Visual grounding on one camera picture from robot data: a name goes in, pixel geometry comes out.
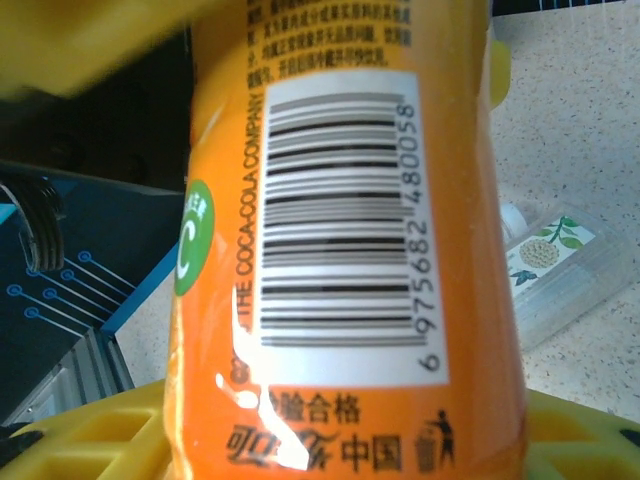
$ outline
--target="speckled countertop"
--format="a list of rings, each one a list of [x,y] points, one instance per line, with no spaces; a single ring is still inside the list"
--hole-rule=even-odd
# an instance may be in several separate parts
[[[640,6],[498,18],[512,87],[493,112],[501,198],[567,201],[640,258]],[[134,382],[164,377],[172,276],[117,334]],[[524,357],[527,385],[640,421],[640,281]]]

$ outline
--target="barcode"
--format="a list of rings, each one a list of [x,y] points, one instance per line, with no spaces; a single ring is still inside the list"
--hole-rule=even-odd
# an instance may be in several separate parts
[[[446,382],[415,76],[315,74],[269,87],[265,108],[255,324],[269,381]]]

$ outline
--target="orange label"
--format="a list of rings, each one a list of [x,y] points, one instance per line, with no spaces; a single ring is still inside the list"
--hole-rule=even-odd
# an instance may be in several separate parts
[[[487,22],[476,0],[244,0],[194,26],[176,478],[522,476]]]

